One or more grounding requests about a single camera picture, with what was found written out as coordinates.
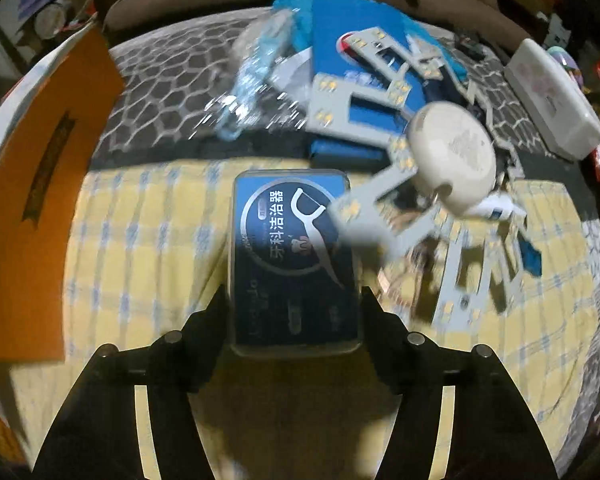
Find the blue box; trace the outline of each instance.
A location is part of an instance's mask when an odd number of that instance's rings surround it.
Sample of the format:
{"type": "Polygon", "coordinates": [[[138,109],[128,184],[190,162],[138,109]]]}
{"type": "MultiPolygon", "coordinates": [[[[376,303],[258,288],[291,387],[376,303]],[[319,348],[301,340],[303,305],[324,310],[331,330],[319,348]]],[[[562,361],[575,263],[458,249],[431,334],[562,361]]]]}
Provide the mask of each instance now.
{"type": "Polygon", "coordinates": [[[230,339],[240,355],[352,351],[362,341],[354,259],[326,207],[335,170],[246,171],[234,183],[230,339]]]}

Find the yellow fabric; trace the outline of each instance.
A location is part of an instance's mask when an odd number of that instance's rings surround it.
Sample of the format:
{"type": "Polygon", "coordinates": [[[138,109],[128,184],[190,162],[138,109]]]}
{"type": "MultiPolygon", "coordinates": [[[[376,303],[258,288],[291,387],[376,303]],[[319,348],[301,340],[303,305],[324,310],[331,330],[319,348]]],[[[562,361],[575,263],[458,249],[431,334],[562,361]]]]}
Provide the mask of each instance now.
{"type": "MultiPolygon", "coordinates": [[[[204,308],[226,279],[234,178],[247,169],[302,166],[293,160],[237,159],[87,175],[66,254],[66,362],[12,371],[30,459],[99,345],[112,342],[126,349],[150,344],[180,328],[194,309],[204,308]]],[[[359,181],[352,178],[353,185],[359,181]]],[[[528,211],[528,234],[542,253],[542,278],[525,273],[523,304],[499,314],[494,292],[474,335],[435,333],[420,320],[411,321],[410,328],[447,347],[490,345],[555,457],[597,327],[593,282],[580,220],[564,187],[521,181],[512,192],[528,211]]],[[[488,225],[466,224],[475,240],[488,225]]],[[[439,274],[438,263],[433,283],[439,274]]],[[[470,269],[468,281],[474,278],[470,269]]],[[[141,399],[142,388],[138,390],[141,399]]],[[[453,395],[453,388],[445,389],[432,478],[445,473],[453,395]]],[[[363,349],[292,362],[245,360],[226,350],[212,381],[191,396],[191,405],[218,479],[372,478],[398,399],[376,379],[363,349]]],[[[146,408],[139,403],[137,411],[144,474],[156,480],[146,408]]]]}

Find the orange box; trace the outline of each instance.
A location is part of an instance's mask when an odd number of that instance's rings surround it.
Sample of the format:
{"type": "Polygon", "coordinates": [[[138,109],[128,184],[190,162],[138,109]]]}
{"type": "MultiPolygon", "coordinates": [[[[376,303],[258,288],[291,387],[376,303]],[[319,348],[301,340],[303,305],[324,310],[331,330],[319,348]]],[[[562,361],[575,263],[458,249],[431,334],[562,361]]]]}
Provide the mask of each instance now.
{"type": "Polygon", "coordinates": [[[64,357],[62,279],[75,202],[124,87],[96,28],[66,42],[47,72],[0,147],[0,361],[64,357]]]}

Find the yellow plaid cloth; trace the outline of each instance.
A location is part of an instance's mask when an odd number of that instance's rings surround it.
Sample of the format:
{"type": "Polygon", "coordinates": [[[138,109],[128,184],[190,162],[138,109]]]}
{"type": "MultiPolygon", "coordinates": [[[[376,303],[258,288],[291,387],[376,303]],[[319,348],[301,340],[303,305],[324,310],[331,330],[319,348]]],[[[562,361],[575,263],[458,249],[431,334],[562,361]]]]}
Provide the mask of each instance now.
{"type": "MultiPolygon", "coordinates": [[[[99,345],[150,344],[180,328],[193,310],[205,308],[226,279],[236,175],[301,166],[296,160],[238,159],[87,175],[66,254],[66,362],[12,371],[30,460],[99,345]]],[[[528,212],[528,233],[542,253],[542,278],[525,273],[523,304],[498,314],[491,303],[474,335],[436,333],[422,322],[410,328],[447,347],[490,345],[555,457],[597,327],[593,282],[580,220],[564,187],[522,181],[512,192],[528,212]]],[[[479,239],[487,222],[468,225],[479,239]]],[[[137,387],[137,393],[137,400],[146,399],[145,388],[137,387]]],[[[453,395],[453,388],[445,389],[431,478],[445,474],[453,395]]],[[[398,398],[376,379],[364,349],[292,362],[245,360],[226,350],[212,381],[191,396],[191,405],[218,479],[366,478],[378,469],[398,398]]],[[[156,480],[146,404],[137,402],[136,410],[144,474],[156,480]]]]}

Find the dental floss box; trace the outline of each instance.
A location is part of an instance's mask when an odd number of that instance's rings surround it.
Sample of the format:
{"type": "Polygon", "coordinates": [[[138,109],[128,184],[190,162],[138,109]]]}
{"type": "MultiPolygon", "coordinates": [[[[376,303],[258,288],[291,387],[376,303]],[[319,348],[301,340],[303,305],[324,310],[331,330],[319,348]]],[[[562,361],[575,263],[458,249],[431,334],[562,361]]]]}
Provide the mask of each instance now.
{"type": "Polygon", "coordinates": [[[335,170],[245,171],[234,183],[229,335],[249,357],[339,354],[362,341],[354,257],[326,208],[335,170]]]}

